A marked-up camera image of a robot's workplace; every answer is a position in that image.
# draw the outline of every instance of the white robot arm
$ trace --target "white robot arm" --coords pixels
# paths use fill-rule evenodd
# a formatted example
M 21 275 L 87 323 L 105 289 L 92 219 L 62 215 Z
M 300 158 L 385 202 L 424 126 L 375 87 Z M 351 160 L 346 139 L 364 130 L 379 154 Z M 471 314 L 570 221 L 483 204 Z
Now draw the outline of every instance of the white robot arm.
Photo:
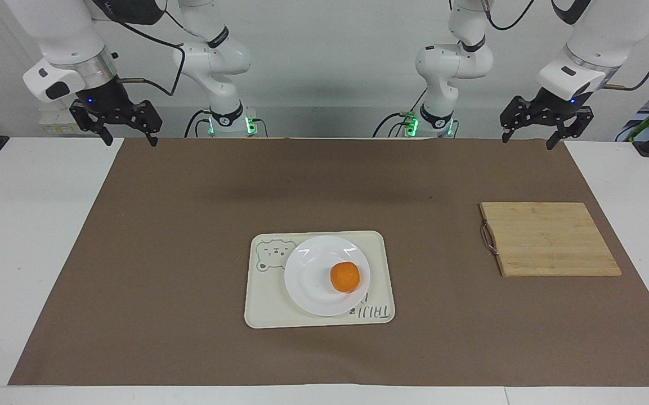
M 155 146 L 157 138 L 152 134 L 159 131 L 162 119 L 148 100 L 129 100 L 82 0 L 5 1 L 42 52 L 43 59 L 24 75 L 33 95 L 51 102 L 76 94 L 69 110 L 83 131 L 93 131 L 111 145 L 113 138 L 105 124 L 128 125 L 142 131 Z M 138 13 L 159 10 L 154 0 L 139 6 Z M 156 13 L 147 16 L 147 20 L 157 19 Z
M 191 77 L 205 91 L 212 113 L 209 131 L 217 136 L 245 137 L 254 131 L 254 110 L 239 99 L 236 85 L 228 75 L 249 71 L 252 57 L 249 50 L 232 38 L 224 25 L 215 0 L 178 0 L 185 29 L 203 42 L 183 44 L 183 74 Z M 182 61 L 175 51 L 174 62 Z
M 494 56 L 484 35 L 487 26 L 480 0 L 455 0 L 449 27 L 459 43 L 427 46 L 417 54 L 417 72 L 427 82 L 427 96 L 417 110 L 417 132 L 407 135 L 444 135 L 459 97 L 450 80 L 477 79 L 492 68 Z
M 594 117 L 584 106 L 627 61 L 634 46 L 649 33 L 649 0 L 574 0 L 564 10 L 552 5 L 561 20 L 574 26 L 562 51 L 539 72 L 537 96 L 528 102 L 515 97 L 500 115 L 502 141 L 528 125 L 556 126 L 547 142 L 578 137 Z M 565 122 L 574 118 L 571 125 Z

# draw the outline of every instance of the brown table mat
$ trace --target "brown table mat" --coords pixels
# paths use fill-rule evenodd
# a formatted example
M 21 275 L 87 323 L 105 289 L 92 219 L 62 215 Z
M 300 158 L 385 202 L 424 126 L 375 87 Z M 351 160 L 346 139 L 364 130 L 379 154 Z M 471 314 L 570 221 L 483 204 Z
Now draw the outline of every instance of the brown table mat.
M 481 201 L 584 202 L 622 277 L 502 277 Z M 255 235 L 367 229 L 391 323 L 245 325 Z M 10 380 L 324 383 L 649 385 L 649 292 L 562 145 L 128 139 Z

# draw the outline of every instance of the plate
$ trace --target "plate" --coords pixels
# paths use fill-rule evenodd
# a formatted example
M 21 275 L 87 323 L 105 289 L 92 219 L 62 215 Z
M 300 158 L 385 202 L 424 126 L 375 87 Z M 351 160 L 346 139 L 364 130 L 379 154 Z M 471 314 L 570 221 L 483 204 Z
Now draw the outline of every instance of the plate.
M 332 266 L 352 262 L 360 269 L 360 284 L 353 292 L 339 292 L 329 278 Z M 303 310 L 335 316 L 357 306 L 367 294 L 370 267 L 362 250 L 338 236 L 316 236 L 297 246 L 284 269 L 287 292 Z

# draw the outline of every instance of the orange fruit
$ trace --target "orange fruit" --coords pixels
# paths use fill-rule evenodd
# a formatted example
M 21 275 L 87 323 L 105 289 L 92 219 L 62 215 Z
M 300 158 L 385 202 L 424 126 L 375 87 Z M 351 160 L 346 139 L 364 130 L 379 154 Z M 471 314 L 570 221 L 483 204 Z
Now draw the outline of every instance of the orange fruit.
M 360 284 L 360 270 L 352 262 L 338 263 L 332 267 L 329 278 L 335 290 L 350 293 Z

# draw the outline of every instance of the cutting board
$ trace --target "cutting board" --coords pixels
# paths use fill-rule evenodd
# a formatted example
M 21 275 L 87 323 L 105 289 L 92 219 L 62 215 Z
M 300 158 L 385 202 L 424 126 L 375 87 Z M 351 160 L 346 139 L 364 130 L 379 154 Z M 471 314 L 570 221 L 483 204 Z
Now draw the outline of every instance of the cutting board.
M 482 202 L 483 237 L 504 277 L 622 275 L 580 202 Z

